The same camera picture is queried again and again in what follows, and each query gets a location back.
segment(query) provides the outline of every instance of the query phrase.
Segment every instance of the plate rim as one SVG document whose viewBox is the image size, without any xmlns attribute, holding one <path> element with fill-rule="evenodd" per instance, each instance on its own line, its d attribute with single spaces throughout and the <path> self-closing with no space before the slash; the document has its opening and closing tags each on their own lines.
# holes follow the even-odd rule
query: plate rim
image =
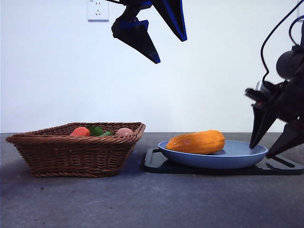
<svg viewBox="0 0 304 228">
<path fill-rule="evenodd" d="M 201 156 L 201 157 L 220 157 L 220 158 L 240 158 L 240 157 L 251 157 L 251 156 L 258 156 L 258 155 L 262 155 L 264 153 L 268 153 L 268 148 L 261 146 L 261 145 L 257 145 L 262 147 L 265 151 L 260 152 L 260 153 L 255 153 L 255 154 L 248 154 L 248 155 L 232 155 L 232 156 L 227 156 L 227 155 L 212 155 L 212 154 L 197 154 L 197 153 L 186 153 L 186 152 L 180 152 L 180 151 L 172 151 L 172 150 L 168 150 L 166 148 L 163 148 L 160 146 L 160 144 L 167 142 L 168 143 L 169 140 L 160 142 L 157 146 L 159 149 L 164 150 L 164 151 L 168 151 L 168 152 L 173 152 L 173 153 L 179 153 L 179 154 L 187 154 L 187 155 L 195 155 L 195 156 Z M 241 142 L 241 141 L 234 141 L 234 140 L 225 140 L 225 141 L 229 141 L 229 142 L 235 142 L 235 143 L 246 143 L 249 144 L 248 142 Z"/>
</svg>

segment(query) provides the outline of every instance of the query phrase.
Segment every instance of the white wall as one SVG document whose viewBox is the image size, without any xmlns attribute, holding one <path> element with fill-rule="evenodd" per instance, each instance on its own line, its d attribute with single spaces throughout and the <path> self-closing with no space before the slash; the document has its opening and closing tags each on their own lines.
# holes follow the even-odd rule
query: white wall
<svg viewBox="0 0 304 228">
<path fill-rule="evenodd" d="M 146 132 L 217 129 L 251 132 L 244 96 L 265 73 L 260 47 L 296 0 L 184 0 L 188 41 L 180 42 L 154 8 L 149 34 L 155 65 L 114 39 L 124 6 L 110 3 L 109 23 L 88 23 L 86 0 L 1 1 L 1 132 L 69 122 L 143 122 Z M 268 80 L 292 47 L 293 14 L 265 48 Z M 300 40 L 300 25 L 294 28 Z M 270 132 L 281 132 L 277 121 Z"/>
</svg>

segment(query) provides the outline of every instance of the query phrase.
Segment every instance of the black cable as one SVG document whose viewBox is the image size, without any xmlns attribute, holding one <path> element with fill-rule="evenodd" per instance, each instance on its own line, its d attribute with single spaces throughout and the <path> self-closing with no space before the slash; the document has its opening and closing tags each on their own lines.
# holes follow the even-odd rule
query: black cable
<svg viewBox="0 0 304 228">
<path fill-rule="evenodd" d="M 296 4 L 296 6 L 274 27 L 274 29 L 269 33 L 269 35 L 267 36 L 267 38 L 265 39 L 265 41 L 261 47 L 261 59 L 262 59 L 263 65 L 266 69 L 266 74 L 263 76 L 263 80 L 262 80 L 263 82 L 265 81 L 266 76 L 269 74 L 269 70 L 268 70 L 266 62 L 264 60 L 264 54 L 263 54 L 265 44 L 267 43 L 269 38 L 272 36 L 272 34 L 276 31 L 276 29 L 303 3 L 303 1 L 304 0 L 299 1 L 299 3 Z"/>
<path fill-rule="evenodd" d="M 293 39 L 293 37 L 292 37 L 292 35 L 291 35 L 291 31 L 292 31 L 292 29 L 293 29 L 293 26 L 299 21 L 299 20 L 301 20 L 301 19 L 303 19 L 304 18 L 304 15 L 303 16 L 300 16 L 300 17 L 298 17 L 297 19 L 295 19 L 292 23 L 291 23 L 291 25 L 290 25 L 290 27 L 289 27 L 289 37 L 290 37 L 290 39 L 292 40 L 292 42 L 294 43 L 294 45 L 298 45 L 296 42 L 295 42 L 295 40 Z"/>
</svg>

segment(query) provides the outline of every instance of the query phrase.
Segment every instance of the blue plate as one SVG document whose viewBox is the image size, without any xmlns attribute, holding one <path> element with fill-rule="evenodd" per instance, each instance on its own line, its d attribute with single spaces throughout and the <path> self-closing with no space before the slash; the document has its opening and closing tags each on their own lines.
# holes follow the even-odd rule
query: blue plate
<svg viewBox="0 0 304 228">
<path fill-rule="evenodd" d="M 168 141 L 158 144 L 162 154 L 177 163 L 205 169 L 240 169 L 259 163 L 267 154 L 266 147 L 249 148 L 247 142 L 225 140 L 225 147 L 213 154 L 194 154 L 167 150 Z"/>
</svg>

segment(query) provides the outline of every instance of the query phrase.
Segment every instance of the basket rim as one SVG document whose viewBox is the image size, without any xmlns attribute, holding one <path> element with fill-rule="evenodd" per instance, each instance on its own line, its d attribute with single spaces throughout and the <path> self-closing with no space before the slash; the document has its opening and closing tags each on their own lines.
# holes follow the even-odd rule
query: basket rim
<svg viewBox="0 0 304 228">
<path fill-rule="evenodd" d="M 70 136 L 70 135 L 51 135 L 51 134 L 39 134 L 43 131 L 49 131 L 49 130 L 56 130 L 63 127 L 69 127 L 72 125 L 107 125 L 107 124 L 115 124 L 115 125 L 122 125 L 122 124 L 138 124 L 139 126 L 134 131 L 133 134 L 127 135 L 127 136 L 117 136 L 117 135 L 109 135 L 109 136 Z M 25 141 L 43 141 L 43 142 L 57 142 L 62 143 L 63 141 L 65 143 L 134 143 L 138 141 L 142 135 L 143 131 L 145 129 L 146 125 L 141 122 L 96 122 L 96 123 L 89 123 L 89 122 L 72 122 L 67 123 L 60 126 L 50 127 L 50 128 L 44 128 L 41 130 L 36 131 L 30 131 L 30 132 L 24 132 L 24 133 L 16 133 L 12 136 L 9 136 L 6 138 L 7 142 L 14 143 L 16 139 L 25 140 Z"/>
</svg>

